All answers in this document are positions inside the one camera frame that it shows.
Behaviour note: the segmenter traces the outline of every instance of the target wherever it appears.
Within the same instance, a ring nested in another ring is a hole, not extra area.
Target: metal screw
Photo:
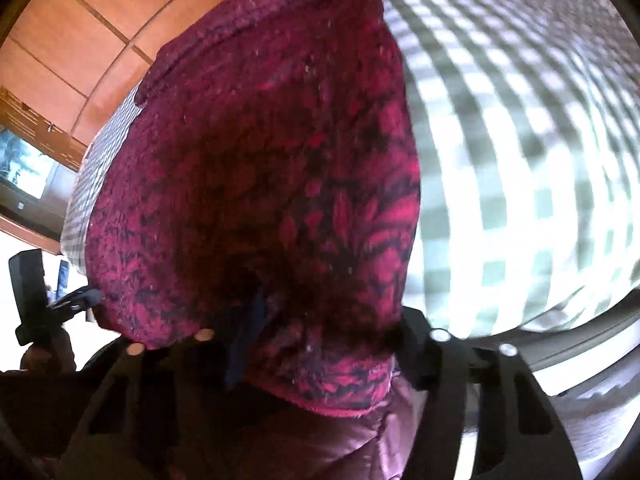
[[[516,355],[518,355],[518,349],[511,343],[502,343],[498,346],[498,350],[502,355],[506,355],[507,357],[516,357]]]
[[[210,328],[201,328],[200,330],[198,330],[195,335],[193,336],[193,338],[196,341],[199,341],[201,343],[207,342],[207,341],[211,341],[213,339],[213,336],[215,336],[216,333],[210,329]]]
[[[429,336],[431,337],[431,339],[433,339],[434,341],[437,341],[438,343],[446,343],[448,340],[451,339],[451,334],[441,328],[437,328],[436,330],[431,330],[431,333],[429,334]]]
[[[142,343],[132,343],[127,347],[127,354],[130,356],[140,355],[144,351],[145,346]]]

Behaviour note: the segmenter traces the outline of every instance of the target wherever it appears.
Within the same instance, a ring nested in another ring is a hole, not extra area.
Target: black device
[[[66,266],[65,273],[65,265],[61,264],[58,292],[66,288],[68,264]],[[15,336],[21,346],[33,342],[46,343],[50,334],[57,332],[64,322],[102,300],[99,290],[83,286],[50,303],[40,249],[22,251],[12,256],[9,259],[9,274],[20,315],[20,326],[15,329]]]
[[[403,480],[454,478],[468,384],[480,389],[471,480],[582,479],[558,415],[515,346],[457,339],[408,307],[401,327],[398,364],[414,389],[428,392]]]

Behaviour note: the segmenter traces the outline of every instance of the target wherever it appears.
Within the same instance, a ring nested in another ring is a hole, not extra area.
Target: wooden ceiling
[[[31,0],[0,86],[88,145],[158,50],[222,0]]]

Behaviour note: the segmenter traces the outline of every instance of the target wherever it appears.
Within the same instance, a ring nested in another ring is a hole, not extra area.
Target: window
[[[53,167],[52,158],[0,124],[0,178],[40,199]]]

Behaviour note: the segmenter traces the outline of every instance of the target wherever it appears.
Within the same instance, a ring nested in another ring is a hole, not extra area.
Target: white and gray checkered cloth
[[[107,170],[127,138],[130,124],[142,111],[133,102],[137,91],[136,85],[87,148],[71,193],[71,200],[66,208],[60,247],[69,262],[83,276],[86,276],[84,243],[91,211],[98,199]]]
[[[640,48],[609,1],[383,2],[422,173],[404,303],[460,337],[617,303],[640,282]],[[70,204],[62,248],[81,270],[131,97]]]

